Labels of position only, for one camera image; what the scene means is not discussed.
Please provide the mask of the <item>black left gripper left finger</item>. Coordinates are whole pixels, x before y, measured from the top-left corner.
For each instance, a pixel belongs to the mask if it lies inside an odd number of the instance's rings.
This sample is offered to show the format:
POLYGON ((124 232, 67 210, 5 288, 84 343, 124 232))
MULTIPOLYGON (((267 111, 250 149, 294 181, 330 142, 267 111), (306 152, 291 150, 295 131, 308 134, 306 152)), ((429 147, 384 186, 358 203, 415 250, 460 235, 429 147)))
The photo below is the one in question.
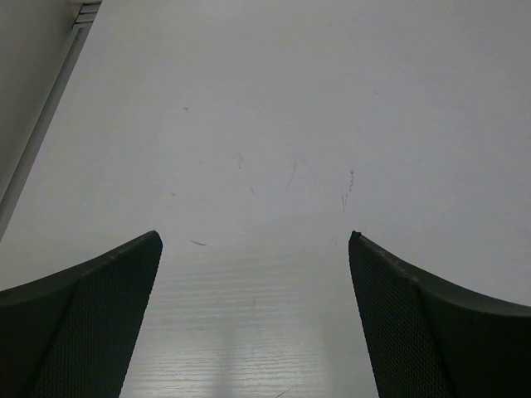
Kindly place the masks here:
POLYGON ((92 260, 1 292, 3 397, 117 397, 158 272, 145 233, 92 260))

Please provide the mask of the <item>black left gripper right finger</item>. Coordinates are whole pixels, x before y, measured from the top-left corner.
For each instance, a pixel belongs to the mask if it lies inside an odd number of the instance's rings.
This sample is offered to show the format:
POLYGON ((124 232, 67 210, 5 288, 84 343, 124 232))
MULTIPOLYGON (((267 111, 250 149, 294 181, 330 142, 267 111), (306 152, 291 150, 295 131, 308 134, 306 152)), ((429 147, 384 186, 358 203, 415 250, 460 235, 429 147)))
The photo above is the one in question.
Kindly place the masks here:
POLYGON ((430 274, 357 231, 348 260, 379 396, 530 395, 528 306, 430 274))

